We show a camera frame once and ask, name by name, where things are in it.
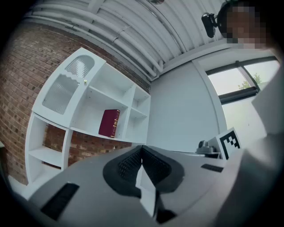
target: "gray surface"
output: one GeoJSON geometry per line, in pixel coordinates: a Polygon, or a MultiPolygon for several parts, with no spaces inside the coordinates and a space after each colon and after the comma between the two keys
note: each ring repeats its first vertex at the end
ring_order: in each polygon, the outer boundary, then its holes
{"type": "MultiPolygon", "coordinates": [[[[73,164],[42,186],[30,201],[41,208],[66,182],[71,182],[79,185],[80,188],[62,213],[59,219],[62,224],[82,227],[89,226],[90,223],[96,223],[99,226],[116,226],[113,220],[120,220],[121,226],[141,223],[156,224],[146,213],[138,198],[117,194],[103,178],[104,165],[110,159],[131,149],[121,149],[73,164]]],[[[178,214],[204,195],[214,183],[215,178],[220,175],[200,167],[205,163],[222,167],[225,163],[223,160],[192,157],[158,148],[154,149],[165,156],[174,158],[185,169],[185,178],[178,189],[173,193],[161,196],[165,208],[178,214]]]]}
{"type": "MultiPolygon", "coordinates": [[[[161,195],[166,209],[178,217],[163,224],[173,226],[239,226],[271,190],[284,163],[284,135],[257,141],[235,152],[228,161],[187,156],[155,148],[185,168],[178,189],[161,195]],[[224,166],[222,173],[200,168],[204,163],[224,166]]],[[[30,199],[41,208],[66,182],[80,186],[58,222],[70,227],[159,226],[139,199],[120,196],[103,179],[103,167],[132,148],[80,161],[42,186],[30,199]]]]}

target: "window frame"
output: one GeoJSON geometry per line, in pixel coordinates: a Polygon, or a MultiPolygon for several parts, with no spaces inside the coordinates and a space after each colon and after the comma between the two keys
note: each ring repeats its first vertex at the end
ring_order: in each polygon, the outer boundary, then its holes
{"type": "Polygon", "coordinates": [[[219,95],[219,99],[221,101],[221,104],[228,104],[232,102],[236,102],[239,100],[243,100],[246,98],[250,98],[255,96],[258,92],[260,92],[260,88],[254,78],[251,76],[251,74],[246,70],[245,66],[247,65],[252,65],[256,63],[262,63],[262,62],[269,62],[269,61],[275,61],[277,60],[276,57],[271,56],[271,57],[264,57],[264,58],[257,58],[257,59],[251,59],[251,60],[246,60],[246,61],[236,61],[233,64],[229,64],[226,66],[221,66],[215,69],[211,69],[206,71],[206,74],[208,76],[215,74],[215,73],[220,73],[226,70],[230,69],[238,69],[240,73],[244,76],[244,78],[248,81],[249,85],[251,87],[243,89],[243,90],[238,90],[238,91],[233,91],[229,92],[226,94],[219,95]]]}

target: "white wall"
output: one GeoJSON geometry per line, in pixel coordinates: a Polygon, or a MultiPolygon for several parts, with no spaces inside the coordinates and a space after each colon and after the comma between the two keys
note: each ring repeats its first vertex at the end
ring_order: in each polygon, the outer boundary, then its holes
{"type": "Polygon", "coordinates": [[[217,134],[219,126],[212,98],[192,62],[152,83],[147,145],[195,152],[201,140],[217,134]]]}
{"type": "Polygon", "coordinates": [[[266,136],[264,125],[252,105],[254,98],[247,98],[222,106],[227,127],[228,129],[235,128],[243,148],[266,136]]]}

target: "sky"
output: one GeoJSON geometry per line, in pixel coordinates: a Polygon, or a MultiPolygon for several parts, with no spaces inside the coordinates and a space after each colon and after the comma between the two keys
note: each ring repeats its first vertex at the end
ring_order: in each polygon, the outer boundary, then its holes
{"type": "MultiPolygon", "coordinates": [[[[247,65],[245,68],[253,76],[255,73],[260,75],[261,82],[269,82],[275,73],[278,71],[280,65],[277,61],[269,61],[247,65]]],[[[239,90],[238,85],[245,81],[244,76],[238,69],[231,69],[209,76],[218,95],[239,90]]]]}

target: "white ceiling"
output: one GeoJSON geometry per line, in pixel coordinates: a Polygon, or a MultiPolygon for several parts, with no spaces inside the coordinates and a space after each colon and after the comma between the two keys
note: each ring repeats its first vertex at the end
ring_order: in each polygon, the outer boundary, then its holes
{"type": "Polygon", "coordinates": [[[152,5],[147,0],[42,0],[27,17],[75,25],[106,42],[153,80],[171,63],[220,43],[219,31],[212,39],[207,36],[201,16],[217,14],[223,2],[165,0],[152,5]]]}

